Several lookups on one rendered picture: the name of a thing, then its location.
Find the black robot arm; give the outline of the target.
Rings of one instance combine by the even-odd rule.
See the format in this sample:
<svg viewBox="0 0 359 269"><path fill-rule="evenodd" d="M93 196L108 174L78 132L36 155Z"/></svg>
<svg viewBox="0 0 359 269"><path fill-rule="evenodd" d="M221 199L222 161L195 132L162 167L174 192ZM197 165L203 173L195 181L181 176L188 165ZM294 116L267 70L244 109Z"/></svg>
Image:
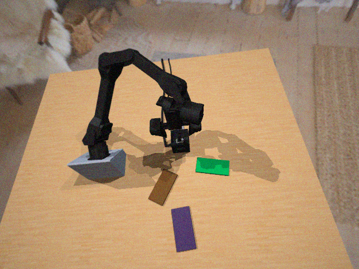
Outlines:
<svg viewBox="0 0 359 269"><path fill-rule="evenodd" d="M87 133L82 139L88 145L90 158L102 160L109 155L106 140L112 133L113 123L109 121L109 111L117 78L125 66L133 64L152 79L170 97L160 96L156 105L161 106L169 120L179 117L182 121L200 125L204 116L204 104L192 102L187 92L185 80L165 72L145 58L137 50L126 49L119 52L103 53L99 56L98 70L101 76L95 115L90 121ZM172 97L172 98L171 98Z"/></svg>

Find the green flat rectangular slab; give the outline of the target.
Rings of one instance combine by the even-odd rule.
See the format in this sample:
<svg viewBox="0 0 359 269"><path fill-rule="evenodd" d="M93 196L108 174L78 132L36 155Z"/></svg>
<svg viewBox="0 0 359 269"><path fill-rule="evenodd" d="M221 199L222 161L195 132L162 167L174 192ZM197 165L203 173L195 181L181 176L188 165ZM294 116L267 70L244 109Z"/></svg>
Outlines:
<svg viewBox="0 0 359 269"><path fill-rule="evenodd" d="M229 160L197 158L196 172L229 176Z"/></svg>

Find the purple rectangular block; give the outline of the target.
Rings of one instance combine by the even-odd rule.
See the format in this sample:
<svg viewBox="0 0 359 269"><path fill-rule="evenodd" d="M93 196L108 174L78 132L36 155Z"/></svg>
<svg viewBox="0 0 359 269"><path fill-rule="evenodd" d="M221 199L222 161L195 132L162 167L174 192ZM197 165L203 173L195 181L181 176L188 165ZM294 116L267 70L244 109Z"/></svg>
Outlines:
<svg viewBox="0 0 359 269"><path fill-rule="evenodd" d="M171 209L177 252L196 249L190 207Z"/></svg>

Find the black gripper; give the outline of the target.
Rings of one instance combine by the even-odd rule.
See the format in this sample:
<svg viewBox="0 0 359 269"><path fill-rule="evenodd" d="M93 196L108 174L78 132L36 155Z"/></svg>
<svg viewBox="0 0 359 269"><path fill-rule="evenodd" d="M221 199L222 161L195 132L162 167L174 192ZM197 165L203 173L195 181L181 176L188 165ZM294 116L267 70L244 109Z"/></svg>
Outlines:
<svg viewBox="0 0 359 269"><path fill-rule="evenodd" d="M165 117L166 118L166 117ZM195 125L189 122L182 121L179 117L176 120L169 120L166 118L166 123L161 121L161 118L153 118L150 120L150 134L155 136L161 136L167 138L167 134L165 129L168 130L177 130L182 129L182 126L189 126L188 135L191 136L195 132L201 131L201 123L200 125Z"/></svg>

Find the brown flat rectangular slab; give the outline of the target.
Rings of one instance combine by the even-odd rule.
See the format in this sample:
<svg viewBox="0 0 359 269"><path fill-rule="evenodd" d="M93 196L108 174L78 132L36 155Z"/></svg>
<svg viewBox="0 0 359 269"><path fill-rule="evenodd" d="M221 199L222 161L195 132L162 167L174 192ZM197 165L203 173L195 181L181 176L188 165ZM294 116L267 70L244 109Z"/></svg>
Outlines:
<svg viewBox="0 0 359 269"><path fill-rule="evenodd" d="M163 205L178 174L163 169L148 199Z"/></svg>

